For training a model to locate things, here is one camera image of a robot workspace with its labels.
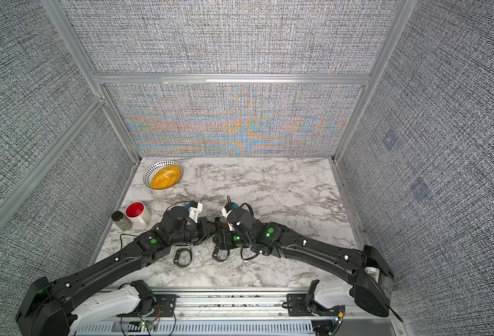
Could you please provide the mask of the black chunky watch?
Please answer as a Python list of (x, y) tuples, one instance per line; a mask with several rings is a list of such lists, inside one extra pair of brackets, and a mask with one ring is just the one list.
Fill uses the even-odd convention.
[(181, 248), (175, 252), (173, 264), (176, 267), (186, 268), (191, 265), (192, 259), (193, 259), (192, 249), (190, 247)]
[(213, 250), (212, 258), (218, 263), (223, 263), (228, 259), (229, 253), (230, 253), (229, 250), (220, 249), (218, 246), (216, 246)]

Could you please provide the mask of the white patterned bowl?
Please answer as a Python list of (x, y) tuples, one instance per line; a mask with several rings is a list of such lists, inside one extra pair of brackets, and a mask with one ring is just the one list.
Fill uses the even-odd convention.
[(184, 169), (182, 167), (182, 165), (179, 163), (179, 162), (176, 162), (174, 160), (163, 160), (163, 161), (159, 161), (159, 162), (156, 162), (154, 163), (154, 165), (152, 165), (150, 168), (148, 168), (146, 170), (146, 172), (144, 173), (143, 175), (143, 182), (144, 184), (149, 187), (150, 189), (152, 189), (150, 187), (150, 181), (152, 180), (153, 176), (163, 167), (166, 167), (166, 166), (169, 166), (169, 165), (176, 165), (176, 166), (179, 166), (179, 168), (182, 169), (182, 176), (183, 176), (183, 172), (184, 172)]

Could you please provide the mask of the small jar black lid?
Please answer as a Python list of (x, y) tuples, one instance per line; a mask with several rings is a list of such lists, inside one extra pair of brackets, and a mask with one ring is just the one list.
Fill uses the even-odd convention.
[(130, 231), (133, 228), (132, 222), (124, 215), (122, 211), (115, 211), (110, 218), (113, 223), (123, 232)]

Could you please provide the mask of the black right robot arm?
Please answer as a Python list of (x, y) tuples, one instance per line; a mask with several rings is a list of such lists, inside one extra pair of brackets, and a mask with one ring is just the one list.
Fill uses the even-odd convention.
[(373, 246), (348, 249), (301, 235), (275, 222), (263, 223), (251, 208), (233, 202), (222, 209), (228, 228), (218, 233), (216, 245), (225, 250), (249, 249), (258, 256), (297, 260), (329, 272), (351, 288), (349, 296), (362, 310), (389, 316), (394, 272)]

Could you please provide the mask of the aluminium front rail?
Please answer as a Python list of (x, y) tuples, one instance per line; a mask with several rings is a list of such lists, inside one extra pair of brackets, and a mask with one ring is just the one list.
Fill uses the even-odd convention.
[(152, 288), (150, 307), (127, 315), (172, 319), (329, 319), (307, 310), (307, 287)]

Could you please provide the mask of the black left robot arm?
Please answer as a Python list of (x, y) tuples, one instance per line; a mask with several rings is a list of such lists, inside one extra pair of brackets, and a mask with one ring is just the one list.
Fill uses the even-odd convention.
[(175, 206), (158, 224), (100, 262), (55, 281), (34, 281), (15, 318), (21, 334), (73, 335), (111, 316), (152, 312), (154, 295), (144, 281), (111, 293), (101, 290), (167, 256), (173, 246), (205, 242), (222, 226), (220, 218), (200, 217), (191, 205)]

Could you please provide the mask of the left white arm base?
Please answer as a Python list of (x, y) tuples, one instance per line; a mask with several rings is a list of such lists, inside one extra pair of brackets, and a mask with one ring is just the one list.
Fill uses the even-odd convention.
[(153, 310), (154, 292), (142, 280), (121, 286), (116, 291), (96, 294), (79, 305), (72, 314), (77, 318), (70, 326), (69, 335), (106, 318)]

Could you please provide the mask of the right white arm base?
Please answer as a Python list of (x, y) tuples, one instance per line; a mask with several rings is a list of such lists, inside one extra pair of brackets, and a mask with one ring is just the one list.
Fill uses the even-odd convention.
[(308, 310), (318, 316), (336, 312), (337, 307), (354, 305), (350, 295), (352, 285), (344, 280), (313, 280), (307, 291), (304, 303)]

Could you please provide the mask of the orange food in bowl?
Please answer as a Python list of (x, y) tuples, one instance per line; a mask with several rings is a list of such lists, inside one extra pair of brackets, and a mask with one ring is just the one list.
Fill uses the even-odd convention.
[(176, 165), (161, 168), (150, 181), (150, 187), (154, 190), (163, 190), (174, 186), (182, 177), (182, 169)]

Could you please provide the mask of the wooden watch stand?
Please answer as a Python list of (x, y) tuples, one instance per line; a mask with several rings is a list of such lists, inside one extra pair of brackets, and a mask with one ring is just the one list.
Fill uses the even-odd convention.
[(224, 232), (230, 231), (229, 224), (227, 223), (227, 221), (222, 220), (220, 217), (215, 217), (213, 222), (214, 222), (213, 225), (214, 225), (216, 232), (218, 232), (220, 230), (223, 230)]

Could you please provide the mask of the white mug red inside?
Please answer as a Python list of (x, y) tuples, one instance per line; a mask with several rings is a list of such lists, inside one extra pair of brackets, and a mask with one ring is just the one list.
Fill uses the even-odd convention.
[(142, 202), (133, 202), (125, 209), (125, 215), (132, 224), (147, 225), (150, 222), (151, 214)]

